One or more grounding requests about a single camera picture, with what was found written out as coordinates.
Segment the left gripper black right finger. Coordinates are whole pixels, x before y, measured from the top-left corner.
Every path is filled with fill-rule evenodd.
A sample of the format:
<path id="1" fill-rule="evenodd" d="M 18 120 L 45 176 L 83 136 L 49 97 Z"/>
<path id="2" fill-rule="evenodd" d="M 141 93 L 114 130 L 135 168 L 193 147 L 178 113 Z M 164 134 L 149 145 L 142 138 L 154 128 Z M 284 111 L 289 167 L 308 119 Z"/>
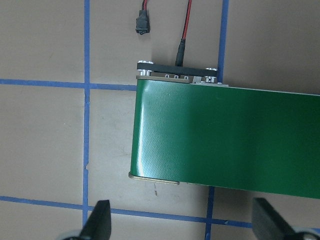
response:
<path id="1" fill-rule="evenodd" d="M 258 240 L 293 240 L 297 235 L 265 198 L 252 200 L 251 224 Z"/>

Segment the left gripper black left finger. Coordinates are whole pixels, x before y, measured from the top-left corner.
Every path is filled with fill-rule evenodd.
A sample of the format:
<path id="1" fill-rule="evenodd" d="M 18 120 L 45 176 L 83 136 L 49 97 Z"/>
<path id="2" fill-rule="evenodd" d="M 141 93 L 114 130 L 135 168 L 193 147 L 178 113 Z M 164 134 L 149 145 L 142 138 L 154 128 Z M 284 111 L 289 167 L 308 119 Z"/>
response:
<path id="1" fill-rule="evenodd" d="M 81 240 L 109 240 L 111 232 L 110 201 L 99 200 L 78 237 Z"/>

